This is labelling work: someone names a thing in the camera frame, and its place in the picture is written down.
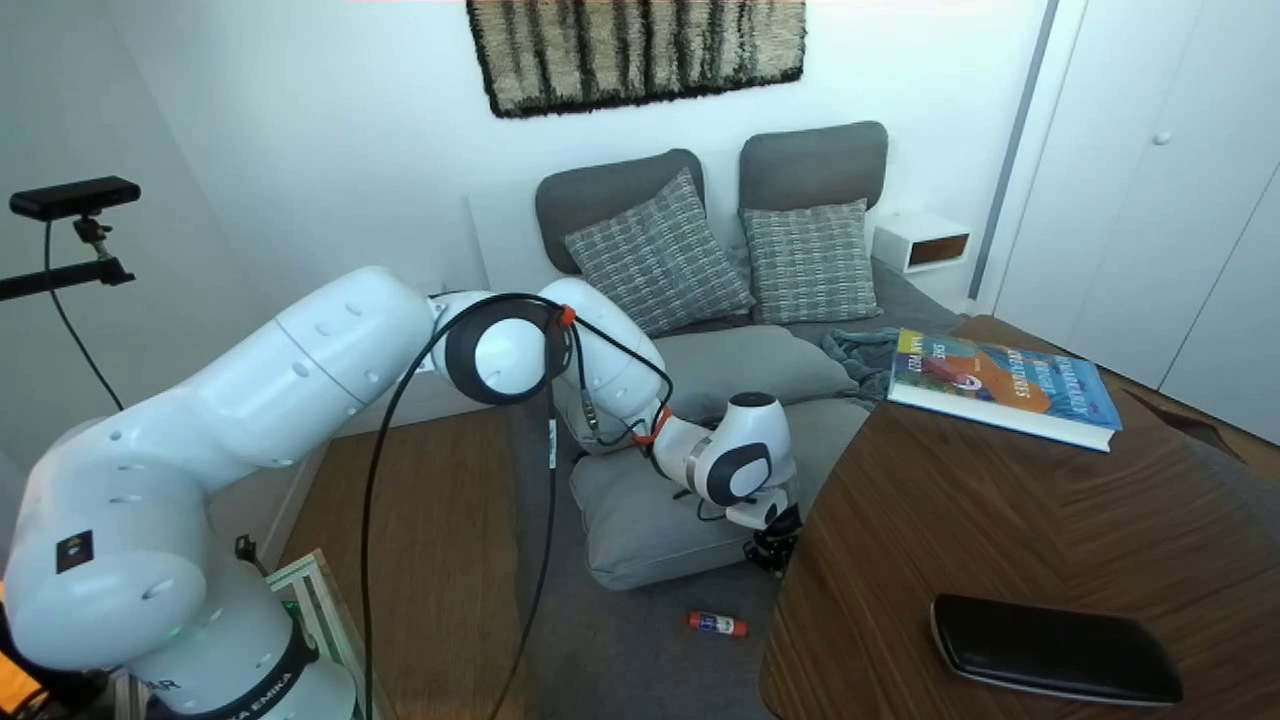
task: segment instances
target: carpet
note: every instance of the carpet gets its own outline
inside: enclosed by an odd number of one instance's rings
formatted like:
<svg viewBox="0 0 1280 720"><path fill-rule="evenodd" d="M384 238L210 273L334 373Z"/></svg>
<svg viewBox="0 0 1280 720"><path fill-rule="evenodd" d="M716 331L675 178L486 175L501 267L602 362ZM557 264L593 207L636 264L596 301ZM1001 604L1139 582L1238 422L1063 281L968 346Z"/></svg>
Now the carpet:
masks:
<svg viewBox="0 0 1280 720"><path fill-rule="evenodd" d="M798 78L804 0L469 0L495 115Z"/></svg>

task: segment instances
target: wall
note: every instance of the wall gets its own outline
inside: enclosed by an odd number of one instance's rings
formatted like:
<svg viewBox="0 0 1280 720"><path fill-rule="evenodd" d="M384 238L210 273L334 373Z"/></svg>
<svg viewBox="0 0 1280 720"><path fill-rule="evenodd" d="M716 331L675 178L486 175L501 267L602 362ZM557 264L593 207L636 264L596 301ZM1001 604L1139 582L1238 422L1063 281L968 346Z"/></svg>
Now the wall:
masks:
<svg viewBox="0 0 1280 720"><path fill-rule="evenodd" d="M747 132L874 115L890 132L885 207L985 226L1034 19L1022 0L813 0L798 82L495 120L465 0L0 4L0 190L97 173L144 182L109 211L139 281L64 293L139 401L352 264L486 283L469 195L523 195L569 162L689 143L728 217ZM3 275L34 267L34 232L0 217ZM59 260L78 255L59 232ZM109 401L48 301L0 303L0 331L0 446L26 466ZM424 382L403 415L441 409L459 401Z"/></svg>

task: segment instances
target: smartphone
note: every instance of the smartphone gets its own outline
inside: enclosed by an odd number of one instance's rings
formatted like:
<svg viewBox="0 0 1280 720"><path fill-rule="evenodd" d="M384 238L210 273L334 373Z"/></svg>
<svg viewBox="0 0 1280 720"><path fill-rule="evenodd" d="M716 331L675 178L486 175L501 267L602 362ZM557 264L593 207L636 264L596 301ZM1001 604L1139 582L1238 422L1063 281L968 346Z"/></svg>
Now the smartphone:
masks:
<svg viewBox="0 0 1280 720"><path fill-rule="evenodd" d="M1183 683L1160 641L1127 615L935 596L930 635L943 662L1012 691L1171 706Z"/></svg>

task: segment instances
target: colorful book cover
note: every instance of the colorful book cover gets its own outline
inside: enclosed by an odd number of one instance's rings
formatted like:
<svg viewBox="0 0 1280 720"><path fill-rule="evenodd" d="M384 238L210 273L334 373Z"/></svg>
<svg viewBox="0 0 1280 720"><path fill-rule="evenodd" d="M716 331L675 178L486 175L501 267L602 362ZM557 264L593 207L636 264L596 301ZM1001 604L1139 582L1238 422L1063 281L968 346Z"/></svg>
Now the colorful book cover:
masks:
<svg viewBox="0 0 1280 720"><path fill-rule="evenodd" d="M1100 453L1120 430L1095 362L912 328L895 335L887 401Z"/></svg>

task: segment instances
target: robotic arm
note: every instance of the robotic arm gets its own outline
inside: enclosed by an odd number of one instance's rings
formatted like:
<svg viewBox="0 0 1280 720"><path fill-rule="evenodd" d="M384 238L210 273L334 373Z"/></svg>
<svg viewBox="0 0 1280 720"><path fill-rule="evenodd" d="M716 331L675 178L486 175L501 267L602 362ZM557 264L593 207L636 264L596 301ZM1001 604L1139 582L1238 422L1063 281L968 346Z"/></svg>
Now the robotic arm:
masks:
<svg viewBox="0 0 1280 720"><path fill-rule="evenodd" d="M419 294L359 267L34 459L3 571L20 651L43 669L126 669L172 716L357 706L352 675L306 648L264 578L206 547L205 498L295 465L406 369L445 373L480 404L516 404L569 358L672 483L747 528L787 506L779 404L741 396L716 430L675 418L655 343L585 281L540 294Z"/></svg>

